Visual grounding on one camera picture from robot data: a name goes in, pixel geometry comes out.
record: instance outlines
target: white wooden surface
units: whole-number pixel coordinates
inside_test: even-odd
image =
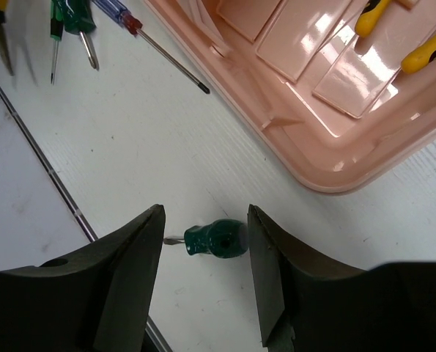
[[[0,100],[0,270],[41,265],[88,244]]]
[[[145,31],[192,67],[140,1]],[[50,87],[49,1],[11,1],[7,33],[16,77],[0,85],[99,235],[153,203],[166,235],[259,205],[299,239],[369,268],[436,260],[436,142],[343,197],[298,185],[218,94],[206,96],[141,39],[93,9],[100,72],[66,34]],[[261,350],[248,255],[188,257],[164,247],[150,310],[175,351]]]

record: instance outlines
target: green screwdriver handle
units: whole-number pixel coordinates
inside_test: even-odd
[[[53,1],[50,8],[50,37],[58,42],[63,37],[63,14]]]
[[[71,34],[90,33],[95,30],[88,0],[52,0],[62,11],[64,30]]]

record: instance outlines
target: plastic container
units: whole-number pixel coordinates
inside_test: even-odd
[[[366,0],[146,3],[315,191],[357,189],[436,137],[436,60],[410,76],[399,70],[436,31],[436,0],[410,10],[392,1],[365,40],[354,26]]]

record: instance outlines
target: gray surface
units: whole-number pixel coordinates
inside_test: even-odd
[[[0,100],[0,270],[39,265],[88,244]]]

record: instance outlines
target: long screwdriver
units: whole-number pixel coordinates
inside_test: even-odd
[[[180,72],[187,76],[199,89],[206,94],[210,93],[210,88],[206,87],[192,72],[180,64],[171,54],[157,44],[149,35],[143,31],[143,24],[133,15],[130,10],[118,0],[92,0],[104,13],[121,27],[125,27],[132,35],[139,34],[154,49],[159,51],[166,59],[170,61]]]
[[[63,15],[64,30],[68,33],[79,35],[86,49],[89,63],[95,70],[99,68],[97,57],[91,41],[87,37],[95,30],[89,2],[87,0],[52,0],[61,10]]]
[[[51,83],[55,84],[56,62],[58,61],[58,46],[63,37],[63,15],[59,8],[51,2],[50,8],[50,37],[53,42],[53,58],[51,61]]]

